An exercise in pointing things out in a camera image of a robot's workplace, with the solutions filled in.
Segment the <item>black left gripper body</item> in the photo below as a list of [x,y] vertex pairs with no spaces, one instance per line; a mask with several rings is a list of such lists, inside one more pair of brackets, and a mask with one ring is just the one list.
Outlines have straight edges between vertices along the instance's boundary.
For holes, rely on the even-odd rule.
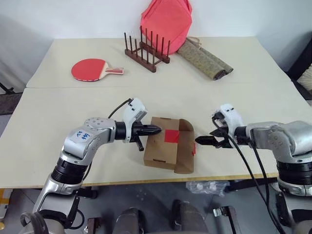
[[139,134],[144,129],[144,126],[139,123],[134,123],[131,128],[131,142],[139,142]]

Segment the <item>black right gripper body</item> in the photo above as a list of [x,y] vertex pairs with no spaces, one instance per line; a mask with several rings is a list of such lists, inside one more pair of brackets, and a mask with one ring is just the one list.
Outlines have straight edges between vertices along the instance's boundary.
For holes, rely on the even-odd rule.
[[223,138],[223,140],[219,141],[217,143],[216,148],[226,148],[226,149],[231,149],[233,148],[232,142],[229,140],[229,130],[228,128],[222,128],[223,129],[223,136],[216,136],[218,138]]

